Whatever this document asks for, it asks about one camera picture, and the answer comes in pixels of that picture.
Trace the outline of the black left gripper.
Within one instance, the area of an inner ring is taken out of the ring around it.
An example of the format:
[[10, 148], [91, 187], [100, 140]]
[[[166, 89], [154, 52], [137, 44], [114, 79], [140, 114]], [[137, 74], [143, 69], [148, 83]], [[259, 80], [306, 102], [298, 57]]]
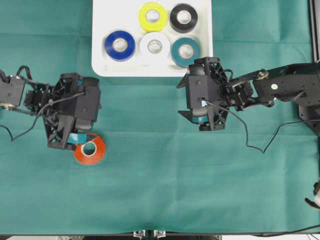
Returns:
[[71, 133], [75, 117], [71, 110], [63, 110], [63, 104], [76, 102], [76, 95], [84, 91], [84, 77], [77, 73], [64, 73], [56, 85], [37, 83], [25, 94], [23, 105], [42, 118], [47, 146], [61, 150], [75, 150], [97, 137], [95, 133]]

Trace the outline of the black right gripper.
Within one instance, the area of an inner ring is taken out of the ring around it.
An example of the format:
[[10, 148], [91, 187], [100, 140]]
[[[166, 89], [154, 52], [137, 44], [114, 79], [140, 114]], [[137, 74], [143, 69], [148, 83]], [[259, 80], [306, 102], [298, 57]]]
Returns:
[[[226, 127], [226, 120], [230, 108], [236, 111], [244, 111], [255, 105], [254, 90], [251, 81], [255, 80], [255, 73], [234, 78], [233, 71], [223, 69], [221, 61], [216, 57], [202, 57], [194, 60], [194, 64], [204, 66], [205, 73], [211, 74], [217, 83], [220, 93], [220, 100], [211, 103], [203, 101], [206, 109], [179, 110], [178, 113], [193, 124], [199, 126], [200, 131], [217, 131]], [[184, 88], [188, 82], [189, 75], [185, 74], [177, 89]]]

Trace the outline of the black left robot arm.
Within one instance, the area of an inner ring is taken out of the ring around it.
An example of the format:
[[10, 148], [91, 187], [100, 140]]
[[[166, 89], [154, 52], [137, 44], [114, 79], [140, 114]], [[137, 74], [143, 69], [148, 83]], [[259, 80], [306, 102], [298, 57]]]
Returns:
[[63, 73], [55, 85], [33, 81], [22, 65], [15, 75], [0, 73], [0, 107], [43, 120], [47, 146], [74, 151], [96, 138], [91, 133], [101, 108], [99, 79]]

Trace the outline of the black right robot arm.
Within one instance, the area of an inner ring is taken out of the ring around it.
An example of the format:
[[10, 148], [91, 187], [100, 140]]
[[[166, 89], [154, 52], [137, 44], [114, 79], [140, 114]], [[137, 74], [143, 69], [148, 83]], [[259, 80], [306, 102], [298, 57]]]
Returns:
[[299, 118], [320, 134], [320, 65], [290, 64], [257, 70], [239, 77], [227, 76], [217, 57], [203, 57], [189, 65], [177, 88], [184, 88], [187, 110], [179, 114], [201, 131], [222, 130], [228, 110], [253, 106], [272, 107], [275, 100], [293, 102]]

